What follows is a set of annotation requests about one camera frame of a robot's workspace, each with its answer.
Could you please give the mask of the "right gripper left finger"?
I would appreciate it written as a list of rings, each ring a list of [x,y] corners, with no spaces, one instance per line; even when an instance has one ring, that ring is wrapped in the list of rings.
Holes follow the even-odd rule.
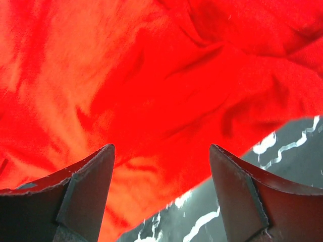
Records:
[[[97,241],[114,162],[109,144],[46,177],[1,190],[1,241]]]

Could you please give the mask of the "red t shirt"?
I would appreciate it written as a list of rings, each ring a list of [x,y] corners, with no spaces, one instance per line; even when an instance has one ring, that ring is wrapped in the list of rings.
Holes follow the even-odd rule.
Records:
[[[1,1],[1,188],[105,144],[100,241],[322,114],[322,1]]]

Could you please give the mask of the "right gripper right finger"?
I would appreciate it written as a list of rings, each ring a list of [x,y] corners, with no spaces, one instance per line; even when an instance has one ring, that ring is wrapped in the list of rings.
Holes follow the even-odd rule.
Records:
[[[218,145],[209,161],[228,241],[322,241],[322,189],[289,181]]]

